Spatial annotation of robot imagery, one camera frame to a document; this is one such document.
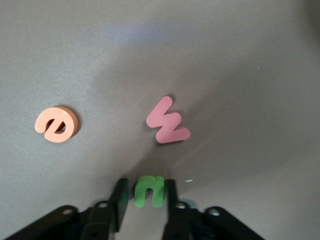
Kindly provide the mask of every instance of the orange letter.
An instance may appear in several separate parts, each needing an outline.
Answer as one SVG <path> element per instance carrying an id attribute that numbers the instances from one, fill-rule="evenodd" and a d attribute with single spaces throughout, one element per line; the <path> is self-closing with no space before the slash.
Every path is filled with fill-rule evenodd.
<path id="1" fill-rule="evenodd" d="M 78 128 L 76 115 L 66 107 L 50 107 L 40 113 L 34 124 L 35 130 L 54 143 L 71 138 Z"/>

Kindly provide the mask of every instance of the green letter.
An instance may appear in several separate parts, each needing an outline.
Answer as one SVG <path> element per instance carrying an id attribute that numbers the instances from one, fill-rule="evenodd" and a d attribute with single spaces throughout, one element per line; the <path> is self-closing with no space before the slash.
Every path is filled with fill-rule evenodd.
<path id="1" fill-rule="evenodd" d="M 152 206 L 160 208 L 164 201 L 165 181 L 162 176 L 142 176 L 134 189 L 134 205 L 142 208 L 146 201 L 146 191 L 152 190 Z"/>

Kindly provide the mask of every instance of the gray surface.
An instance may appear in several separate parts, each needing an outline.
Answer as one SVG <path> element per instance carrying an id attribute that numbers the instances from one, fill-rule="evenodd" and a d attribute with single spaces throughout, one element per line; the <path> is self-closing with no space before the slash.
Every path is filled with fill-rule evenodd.
<path id="1" fill-rule="evenodd" d="M 2 0 L 0 239 L 146 174 L 267 240 L 318 239 L 317 4 Z M 145 118 L 168 94 L 191 139 L 160 146 Z M 80 119 L 61 144 L 34 130 L 56 105 Z M 117 239 L 158 240 L 165 221 L 131 201 Z"/>

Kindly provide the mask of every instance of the green letter n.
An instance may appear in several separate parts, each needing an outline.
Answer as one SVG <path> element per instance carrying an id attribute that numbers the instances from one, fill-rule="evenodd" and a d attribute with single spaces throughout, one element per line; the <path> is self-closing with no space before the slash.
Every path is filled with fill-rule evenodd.
<path id="1" fill-rule="evenodd" d="M 164 201 L 165 181 L 162 176 L 142 176 L 134 189 L 134 205 L 142 208 L 146 201 L 146 191 L 152 190 L 152 206 L 160 208 Z"/>

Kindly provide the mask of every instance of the table surface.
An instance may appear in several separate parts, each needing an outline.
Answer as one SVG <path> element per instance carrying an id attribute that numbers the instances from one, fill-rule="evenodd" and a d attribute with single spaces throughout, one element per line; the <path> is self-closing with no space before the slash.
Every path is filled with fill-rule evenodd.
<path id="1" fill-rule="evenodd" d="M 0 239 L 143 175 L 266 240 L 318 239 L 319 16 L 311 0 L 0 1 Z M 189 140 L 146 125 L 166 95 Z M 80 122 L 63 143 L 34 129 L 58 105 Z M 159 240 L 166 219 L 131 200 L 116 239 Z"/>

